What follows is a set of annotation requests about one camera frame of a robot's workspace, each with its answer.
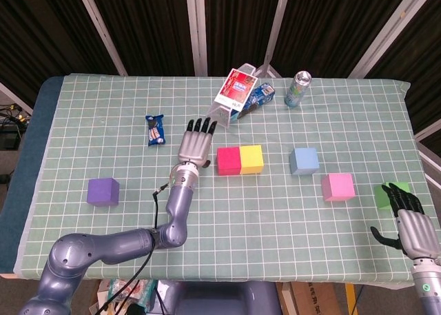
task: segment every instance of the purple cube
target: purple cube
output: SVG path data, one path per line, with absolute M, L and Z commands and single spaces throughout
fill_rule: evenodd
M 88 203 L 105 207 L 117 206 L 119 200 L 119 183 L 114 179 L 90 179 L 88 185 Z

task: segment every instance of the pink cube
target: pink cube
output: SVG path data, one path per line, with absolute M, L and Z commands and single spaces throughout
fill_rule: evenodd
M 240 163 L 240 149 L 234 148 L 218 148 L 218 175 L 239 175 L 242 169 Z
M 356 196 L 351 174 L 328 174 L 322 180 L 325 201 L 346 201 Z

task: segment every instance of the blue snack wrapper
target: blue snack wrapper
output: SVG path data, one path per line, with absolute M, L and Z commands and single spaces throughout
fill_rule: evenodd
M 145 119 L 149 125 L 149 146 L 165 144 L 164 128 L 163 128 L 164 115 L 146 115 Z
M 245 102 L 241 112 L 232 110 L 230 120 L 235 121 L 240 119 L 242 116 L 252 112 L 259 106 L 271 101 L 274 93 L 276 93 L 276 91 L 274 91 L 274 89 L 268 83 L 263 83 L 261 86 L 258 86 L 249 95 L 248 100 Z

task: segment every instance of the yellow cube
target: yellow cube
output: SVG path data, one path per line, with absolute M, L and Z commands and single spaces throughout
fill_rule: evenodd
M 257 174 L 263 170 L 263 155 L 261 145 L 240 147 L 240 174 Z

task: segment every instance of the soda can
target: soda can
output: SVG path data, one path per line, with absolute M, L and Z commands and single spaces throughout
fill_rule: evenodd
M 306 71 L 298 72 L 292 79 L 292 83 L 285 96 L 285 103 L 288 107 L 298 106 L 309 85 L 311 84 L 311 75 Z

